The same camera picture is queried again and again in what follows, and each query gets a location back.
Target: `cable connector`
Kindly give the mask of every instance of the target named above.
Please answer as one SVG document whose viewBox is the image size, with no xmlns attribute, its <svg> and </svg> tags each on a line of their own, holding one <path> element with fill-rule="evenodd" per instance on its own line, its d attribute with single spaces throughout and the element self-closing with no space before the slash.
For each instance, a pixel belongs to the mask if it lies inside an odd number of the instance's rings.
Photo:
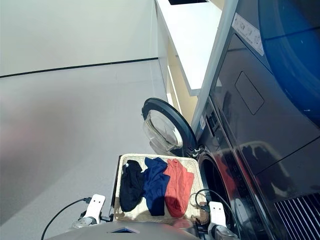
<svg viewBox="0 0 320 240">
<path fill-rule="evenodd" d="M 89 204 L 90 203 L 90 201 L 91 201 L 91 199 L 92 199 L 92 197 L 85 197 L 84 199 L 83 199 L 83 201 L 85 201 L 85 203 L 86 204 Z"/>
</svg>

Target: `laundry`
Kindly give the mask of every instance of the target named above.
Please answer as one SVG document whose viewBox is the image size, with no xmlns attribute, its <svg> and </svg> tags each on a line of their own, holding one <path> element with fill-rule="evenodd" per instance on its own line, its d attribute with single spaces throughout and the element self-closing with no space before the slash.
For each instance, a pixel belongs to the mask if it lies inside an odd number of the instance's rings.
<svg viewBox="0 0 320 240">
<path fill-rule="evenodd" d="M 144 193 L 144 173 L 139 163 L 128 160 L 122 167 L 119 201 L 122 211 L 129 212 L 140 203 Z"/>
<path fill-rule="evenodd" d="M 152 216 L 165 215 L 165 193 L 170 177 L 164 174 L 168 164 L 160 157 L 144 159 L 148 167 L 144 171 L 144 197 Z"/>
<path fill-rule="evenodd" d="M 165 204 L 172 217 L 181 218 L 188 208 L 194 174 L 187 172 L 177 159 L 168 159 L 167 164 L 164 174 L 170 176 L 170 180 L 165 192 Z"/>
</svg>

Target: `white panel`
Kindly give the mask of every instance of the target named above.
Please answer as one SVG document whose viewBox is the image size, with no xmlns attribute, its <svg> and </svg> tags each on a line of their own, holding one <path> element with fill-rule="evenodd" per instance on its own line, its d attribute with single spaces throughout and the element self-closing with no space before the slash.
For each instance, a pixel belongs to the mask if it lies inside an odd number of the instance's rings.
<svg viewBox="0 0 320 240">
<path fill-rule="evenodd" d="M 2 0 L 0 75 L 157 57 L 152 0 Z"/>
</svg>

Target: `tray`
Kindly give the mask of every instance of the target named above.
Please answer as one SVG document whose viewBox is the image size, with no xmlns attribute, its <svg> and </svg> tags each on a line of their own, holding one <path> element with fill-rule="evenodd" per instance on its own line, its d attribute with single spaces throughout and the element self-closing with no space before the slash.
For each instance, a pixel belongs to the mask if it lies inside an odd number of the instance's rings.
<svg viewBox="0 0 320 240">
<path fill-rule="evenodd" d="M 155 154 L 136 154 L 136 153 L 129 153 L 124 154 L 121 156 L 119 160 L 119 167 L 116 179 L 116 191 L 115 191 L 115 200 L 114 200 L 114 221 L 137 221 L 137 222 L 157 222 L 157 223 L 165 223 L 165 224 L 172 224 L 175 220 L 179 218 L 174 218 L 170 215 L 166 204 L 164 204 L 164 216 L 151 216 L 147 204 L 146 199 L 143 197 L 141 202 L 129 212 L 123 212 L 120 207 L 119 202 L 119 193 L 120 193 L 120 184 L 121 184 L 121 176 L 122 176 L 122 166 L 127 163 L 128 160 L 135 160 L 137 161 L 142 171 L 147 169 L 145 165 L 145 157 L 154 159 L 154 158 L 161 158 L 165 162 L 168 159 L 177 159 L 180 163 L 187 169 L 188 172 L 194 174 L 194 180 L 190 192 L 190 198 L 187 210 L 183 217 L 180 219 L 189 219 L 192 222 L 196 221 L 196 218 L 200 221 L 201 224 L 205 224 L 209 221 L 209 215 L 204 210 L 200 209 L 196 205 L 195 195 L 197 191 L 204 188 L 204 185 L 201 180 L 199 166 L 196 160 L 193 158 L 187 157 L 173 157 L 173 156 L 164 156 L 164 155 L 155 155 Z M 198 203 L 206 203 L 206 197 L 204 194 L 199 194 L 197 197 Z"/>
</svg>

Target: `black cable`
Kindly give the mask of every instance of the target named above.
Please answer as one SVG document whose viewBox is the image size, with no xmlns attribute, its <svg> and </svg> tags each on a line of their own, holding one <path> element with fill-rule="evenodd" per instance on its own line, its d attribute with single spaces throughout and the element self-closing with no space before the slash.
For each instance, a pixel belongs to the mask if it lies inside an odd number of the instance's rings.
<svg viewBox="0 0 320 240">
<path fill-rule="evenodd" d="M 199 193 L 201 193 L 201 192 L 204 192 L 204 191 L 209 191 L 209 192 L 211 192 L 211 193 L 214 193 L 223 203 L 224 203 L 224 205 L 230 210 L 230 212 L 231 212 L 231 214 L 232 214 L 232 216 L 233 216 L 233 219 L 235 220 L 235 224 L 236 224 L 236 228 L 237 228 L 237 231 L 238 231 L 238 235 L 239 235 L 239 239 L 241 240 L 241 234 L 240 234 L 240 229 L 239 229 L 239 222 L 238 222 L 238 220 L 237 220 L 237 218 L 235 217 L 235 214 L 234 214 L 234 212 L 232 211 L 232 209 L 231 209 L 231 207 L 229 206 L 229 204 L 218 194 L 218 193 L 216 193 L 215 191 L 213 191 L 213 190 L 211 190 L 211 189 L 207 189 L 207 188 L 205 188 L 205 189 L 201 189 L 201 190 L 199 190 L 196 194 L 195 194 L 195 204 L 199 207 L 199 208 L 201 208 L 202 210 L 204 210 L 204 211 L 206 211 L 206 212 L 210 212 L 210 207 L 207 205 L 207 206 L 200 206 L 199 205 L 199 203 L 198 203 L 198 201 L 197 201 L 197 196 L 198 196 L 198 194 Z"/>
<path fill-rule="evenodd" d="M 81 201 L 84 201 L 86 202 L 87 204 L 90 203 L 90 200 L 91 200 L 91 197 L 86 197 L 86 198 L 81 198 L 77 201 L 74 201 L 72 203 L 70 203 L 69 205 L 65 206 L 64 208 L 62 208 L 51 220 L 50 222 L 47 224 L 47 226 L 45 227 L 45 229 L 43 230 L 43 233 L 42 233 L 42 236 L 41 236 L 41 240 L 44 240 L 44 237 L 45 237 L 45 234 L 46 234 L 46 231 L 48 229 L 48 227 L 50 226 L 50 224 L 55 220 L 55 218 L 60 214 L 62 213 L 65 209 L 67 209 L 68 207 L 72 206 L 73 204 L 76 204 L 78 202 L 81 202 Z"/>
</svg>

